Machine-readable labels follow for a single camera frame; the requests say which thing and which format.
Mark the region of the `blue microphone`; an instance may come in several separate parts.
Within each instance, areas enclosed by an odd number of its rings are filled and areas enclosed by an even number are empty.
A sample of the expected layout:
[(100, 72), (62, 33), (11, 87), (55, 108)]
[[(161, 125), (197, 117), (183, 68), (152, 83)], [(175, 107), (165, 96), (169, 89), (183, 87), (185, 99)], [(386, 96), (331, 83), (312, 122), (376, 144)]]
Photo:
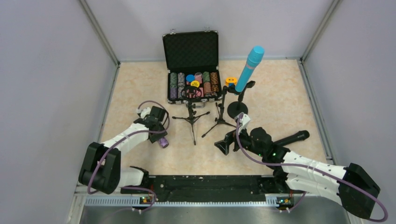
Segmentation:
[(237, 92), (242, 92), (256, 67), (262, 62), (265, 50), (262, 46), (254, 46), (249, 52), (246, 64), (235, 86)]

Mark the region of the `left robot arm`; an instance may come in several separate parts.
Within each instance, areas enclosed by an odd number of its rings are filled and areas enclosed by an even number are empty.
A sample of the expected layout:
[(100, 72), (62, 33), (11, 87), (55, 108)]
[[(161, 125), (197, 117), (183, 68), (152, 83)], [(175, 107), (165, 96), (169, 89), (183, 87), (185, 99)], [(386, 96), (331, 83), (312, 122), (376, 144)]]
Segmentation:
[(125, 131), (102, 143), (92, 142), (86, 150), (78, 182), (95, 191), (111, 194), (115, 190), (126, 192), (127, 187), (146, 188), (148, 171), (130, 166), (121, 168), (121, 159), (142, 142), (157, 142), (161, 148), (169, 145), (165, 138), (165, 119), (169, 118), (163, 106), (147, 107), (137, 111), (136, 119)]

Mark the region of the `black shock mount tripod stand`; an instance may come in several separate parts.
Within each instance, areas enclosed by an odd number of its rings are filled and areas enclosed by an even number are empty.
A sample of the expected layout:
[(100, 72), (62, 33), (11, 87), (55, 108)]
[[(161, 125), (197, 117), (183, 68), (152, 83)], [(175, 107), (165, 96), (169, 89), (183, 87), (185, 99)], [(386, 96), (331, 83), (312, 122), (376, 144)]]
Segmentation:
[(191, 130), (192, 130), (192, 136), (193, 136), (193, 144), (196, 145), (196, 138), (195, 138), (195, 132), (194, 132), (194, 124), (203, 116), (209, 115), (210, 112), (203, 113), (201, 115), (196, 116), (196, 111), (194, 110), (196, 108), (196, 105), (193, 103), (193, 100), (199, 99), (200, 97), (198, 94), (201, 94), (202, 91), (195, 86), (185, 86), (182, 91), (181, 91), (181, 96), (182, 100), (187, 102), (187, 110), (188, 110), (188, 117), (175, 117), (172, 116), (172, 119), (182, 119), (187, 121), (191, 125)]

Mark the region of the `purple glitter microphone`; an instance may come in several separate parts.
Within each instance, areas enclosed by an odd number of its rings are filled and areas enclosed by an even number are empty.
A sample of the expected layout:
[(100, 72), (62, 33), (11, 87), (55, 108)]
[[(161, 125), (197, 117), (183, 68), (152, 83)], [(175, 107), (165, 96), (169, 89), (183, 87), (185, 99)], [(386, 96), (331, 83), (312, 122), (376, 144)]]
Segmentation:
[(159, 146), (160, 146), (161, 148), (166, 148), (166, 147), (169, 146), (169, 142), (168, 142), (168, 140), (167, 140), (165, 137), (160, 138), (160, 139), (157, 141), (157, 143), (159, 144)]

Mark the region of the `black tripod stand with clip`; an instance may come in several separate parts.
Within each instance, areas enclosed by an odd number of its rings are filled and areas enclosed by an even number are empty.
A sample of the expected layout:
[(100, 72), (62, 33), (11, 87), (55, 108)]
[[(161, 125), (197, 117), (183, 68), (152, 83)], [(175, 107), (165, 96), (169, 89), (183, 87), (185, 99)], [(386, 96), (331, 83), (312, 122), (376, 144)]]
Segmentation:
[(206, 133), (204, 133), (201, 137), (204, 138), (212, 129), (214, 129), (217, 125), (227, 125), (227, 126), (231, 126), (231, 127), (235, 127), (235, 125), (232, 125), (228, 122), (225, 121), (224, 119), (224, 112), (225, 112), (225, 98), (226, 98), (226, 94), (228, 93), (228, 86), (224, 85), (221, 91), (222, 94), (222, 100), (221, 103), (218, 104), (216, 103), (216, 108), (218, 111), (218, 118), (215, 118), (215, 122), (216, 124), (213, 125)]

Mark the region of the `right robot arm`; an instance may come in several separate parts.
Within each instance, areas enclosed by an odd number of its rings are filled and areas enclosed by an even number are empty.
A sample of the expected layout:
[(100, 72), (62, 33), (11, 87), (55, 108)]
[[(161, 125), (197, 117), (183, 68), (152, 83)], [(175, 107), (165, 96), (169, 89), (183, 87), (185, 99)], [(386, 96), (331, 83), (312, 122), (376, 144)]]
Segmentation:
[(273, 141), (261, 127), (250, 133), (241, 129), (231, 131), (223, 140), (214, 143), (224, 155), (243, 149), (261, 157), (274, 171), (277, 184), (293, 191), (303, 191), (332, 200), (349, 213), (369, 220), (381, 189), (360, 165), (336, 166), (303, 157), (286, 145), (309, 137), (308, 131), (299, 131), (284, 139)]

